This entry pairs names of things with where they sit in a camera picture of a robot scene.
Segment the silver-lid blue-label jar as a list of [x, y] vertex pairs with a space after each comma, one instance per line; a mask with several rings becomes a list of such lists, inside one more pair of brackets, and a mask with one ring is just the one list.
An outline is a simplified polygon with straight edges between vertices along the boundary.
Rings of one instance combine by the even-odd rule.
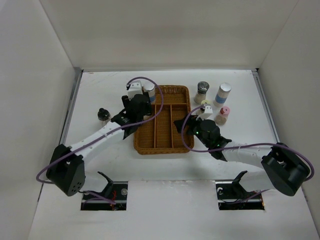
[[231, 89], [232, 89], [232, 87], [229, 83], [227, 83], [227, 82], [222, 83], [218, 88], [216, 96], [213, 100], [213, 104], [216, 107], [222, 107], [225, 104], [225, 102], [230, 94]]
[[149, 100], [153, 104], [156, 101], [156, 87], [152, 82], [146, 81], [143, 84], [143, 91], [149, 95]]

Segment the yellow-cap spice bottle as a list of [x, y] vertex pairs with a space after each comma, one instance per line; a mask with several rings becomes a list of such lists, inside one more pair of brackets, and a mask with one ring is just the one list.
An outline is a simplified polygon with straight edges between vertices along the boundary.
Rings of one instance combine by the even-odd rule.
[[201, 104], [200, 104], [202, 107], [199, 108], [197, 111], [196, 111], [196, 114], [199, 116], [199, 115], [204, 115], [205, 118], [211, 116], [213, 114], [213, 109], [212, 109], [212, 106], [210, 104], [210, 102], [208, 100], [202, 100], [201, 101]]

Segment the black-cap spice grinder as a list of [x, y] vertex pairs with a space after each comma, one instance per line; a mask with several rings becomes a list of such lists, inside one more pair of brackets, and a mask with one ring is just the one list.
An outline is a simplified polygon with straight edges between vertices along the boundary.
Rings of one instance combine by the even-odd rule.
[[107, 123], [111, 118], [111, 114], [107, 109], [100, 108], [98, 110], [97, 117], [102, 123]]

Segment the pink-cap spice bottle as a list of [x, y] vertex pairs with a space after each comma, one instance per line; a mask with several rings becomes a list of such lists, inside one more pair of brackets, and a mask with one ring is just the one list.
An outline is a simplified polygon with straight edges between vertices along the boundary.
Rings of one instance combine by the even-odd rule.
[[215, 123], [219, 126], [223, 126], [228, 120], [230, 111], [229, 107], [223, 106], [214, 118]]

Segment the black-cap white powder bottle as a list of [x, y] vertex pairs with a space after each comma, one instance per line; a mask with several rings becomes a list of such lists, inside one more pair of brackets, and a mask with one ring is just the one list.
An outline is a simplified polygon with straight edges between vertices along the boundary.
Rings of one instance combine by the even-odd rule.
[[197, 104], [201, 104], [203, 100], [206, 99], [207, 91], [209, 90], [210, 85], [206, 81], [200, 81], [197, 84], [197, 92], [194, 97], [194, 102]]

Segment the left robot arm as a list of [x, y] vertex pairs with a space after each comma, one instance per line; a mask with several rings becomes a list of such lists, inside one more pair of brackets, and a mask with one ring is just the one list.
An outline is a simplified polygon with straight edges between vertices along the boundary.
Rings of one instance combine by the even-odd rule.
[[144, 117], [152, 114], [147, 93], [133, 98], [124, 95], [121, 99], [124, 109], [97, 132], [70, 146], [60, 144], [54, 149], [46, 177], [68, 197], [87, 191], [103, 200], [112, 195], [112, 180], [101, 171], [86, 173], [86, 166], [110, 145], [136, 132]]

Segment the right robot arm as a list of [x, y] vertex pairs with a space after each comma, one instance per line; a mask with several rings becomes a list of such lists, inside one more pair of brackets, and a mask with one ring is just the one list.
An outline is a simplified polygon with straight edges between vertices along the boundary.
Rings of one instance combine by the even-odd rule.
[[314, 175], [315, 171], [306, 158], [284, 143], [241, 145], [223, 137], [213, 120], [197, 115], [186, 116], [173, 123], [179, 134], [198, 138], [214, 159], [243, 163], [259, 169], [254, 172], [243, 170], [233, 180], [231, 190], [238, 198], [255, 190], [269, 189], [292, 197]]

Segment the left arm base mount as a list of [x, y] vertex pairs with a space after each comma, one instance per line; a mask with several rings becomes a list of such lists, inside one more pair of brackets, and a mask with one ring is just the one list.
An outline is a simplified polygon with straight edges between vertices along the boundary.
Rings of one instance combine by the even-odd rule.
[[84, 192], [82, 194], [81, 211], [126, 211], [129, 183], [127, 181], [113, 181], [104, 173], [99, 172], [106, 180], [102, 192]]

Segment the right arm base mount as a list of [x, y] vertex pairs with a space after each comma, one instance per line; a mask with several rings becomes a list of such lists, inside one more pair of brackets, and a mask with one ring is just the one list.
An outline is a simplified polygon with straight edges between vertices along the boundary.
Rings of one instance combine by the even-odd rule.
[[247, 192], [240, 180], [247, 173], [242, 171], [234, 179], [215, 182], [218, 208], [221, 211], [265, 210], [263, 191]]

